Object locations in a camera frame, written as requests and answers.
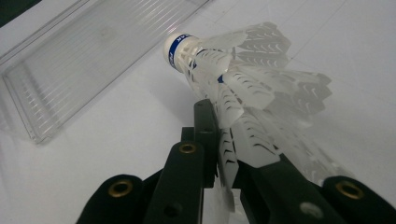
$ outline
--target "badminton shuttlecock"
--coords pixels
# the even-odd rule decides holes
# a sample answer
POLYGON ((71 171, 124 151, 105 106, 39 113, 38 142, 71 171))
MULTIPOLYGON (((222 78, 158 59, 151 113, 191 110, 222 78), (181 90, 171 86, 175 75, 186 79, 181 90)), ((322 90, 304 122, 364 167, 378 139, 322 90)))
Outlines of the badminton shuttlecock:
POLYGON ((203 39, 172 34, 165 41, 166 61, 216 110, 220 162, 229 187, 237 160, 262 167, 279 161, 281 153, 319 185, 328 176, 346 174, 300 132, 325 108, 331 80, 285 69, 289 46, 271 22, 203 39))

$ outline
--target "shuttlecock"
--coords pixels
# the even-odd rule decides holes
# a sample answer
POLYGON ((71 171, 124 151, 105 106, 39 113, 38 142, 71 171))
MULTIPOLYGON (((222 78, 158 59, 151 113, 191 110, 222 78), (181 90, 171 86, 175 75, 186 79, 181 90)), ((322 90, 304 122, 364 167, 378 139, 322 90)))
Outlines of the shuttlecock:
POLYGON ((186 75, 199 99, 210 99, 215 107, 229 187, 237 160, 262 167, 279 161, 281 153, 317 184, 347 173, 300 132, 325 108, 331 80, 285 69, 289 46, 271 22, 210 38, 177 33, 164 43, 165 60, 186 75))

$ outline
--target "clear plastic tray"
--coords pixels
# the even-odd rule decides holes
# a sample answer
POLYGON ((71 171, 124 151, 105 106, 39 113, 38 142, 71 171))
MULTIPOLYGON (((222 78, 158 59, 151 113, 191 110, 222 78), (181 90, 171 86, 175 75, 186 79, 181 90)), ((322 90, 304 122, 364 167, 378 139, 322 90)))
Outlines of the clear plastic tray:
POLYGON ((27 44, 33 48, 25 41, 3 56, 1 75, 32 140, 54 134, 206 1, 97 1, 44 41, 27 44))

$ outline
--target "blue band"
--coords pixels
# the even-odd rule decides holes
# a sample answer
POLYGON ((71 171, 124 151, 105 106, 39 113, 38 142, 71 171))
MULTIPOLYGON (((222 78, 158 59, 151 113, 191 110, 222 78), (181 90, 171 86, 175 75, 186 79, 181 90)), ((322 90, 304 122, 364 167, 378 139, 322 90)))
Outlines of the blue band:
POLYGON ((177 49, 177 46, 180 44, 180 42, 182 40, 184 40, 185 38, 189 37, 190 35, 180 35, 178 36, 175 41, 172 43, 171 48, 169 49, 169 54, 168 54, 168 58, 169 58, 169 63, 171 64, 172 67, 174 67, 176 69, 175 66, 175 51, 177 49))

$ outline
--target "white surface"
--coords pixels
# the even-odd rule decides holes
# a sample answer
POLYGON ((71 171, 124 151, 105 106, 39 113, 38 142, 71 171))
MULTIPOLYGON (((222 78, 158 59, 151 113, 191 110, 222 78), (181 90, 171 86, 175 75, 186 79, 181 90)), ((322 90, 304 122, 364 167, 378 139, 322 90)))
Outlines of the white surface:
MULTIPOLYGON (((23 17, 39 20, 40 7, 23 17)), ((291 41, 289 68, 332 79, 326 110, 308 134, 395 206, 396 2, 213 0, 179 31, 205 37, 262 21, 278 24, 291 41)), ((0 39, 21 35, 18 24, 26 22, 9 23, 0 39)), ((163 167, 181 127, 192 125, 194 102, 157 46, 45 144, 0 130, 0 223, 74 223, 109 177, 148 177, 163 167)), ((214 223, 215 205, 206 198, 204 220, 214 223)))

